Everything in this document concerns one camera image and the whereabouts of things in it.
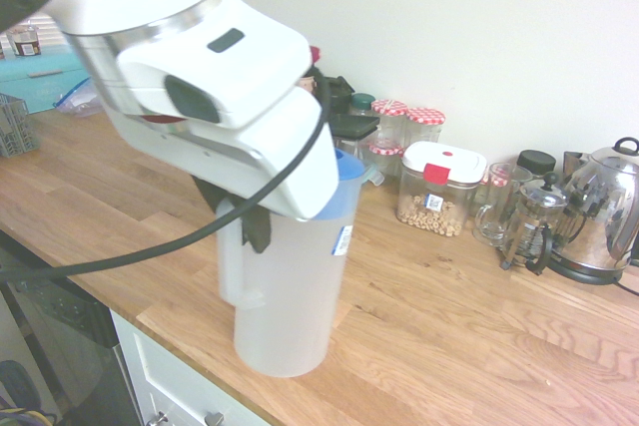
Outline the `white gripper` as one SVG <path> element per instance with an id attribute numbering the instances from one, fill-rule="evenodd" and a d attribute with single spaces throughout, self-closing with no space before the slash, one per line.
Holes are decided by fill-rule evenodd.
<path id="1" fill-rule="evenodd" d="M 171 132 L 111 108 L 107 116 L 134 149 L 193 177 L 209 208 L 234 194 L 247 199 L 275 178 L 302 151 L 319 124 L 321 107 L 312 94 L 294 87 L 279 103 L 248 125 L 232 130 L 200 120 L 186 120 Z M 336 154 L 329 128 L 302 161 L 261 201 L 241 217 L 243 244 L 264 252 L 271 244 L 269 210 L 294 218 L 312 218 L 338 185 Z"/>

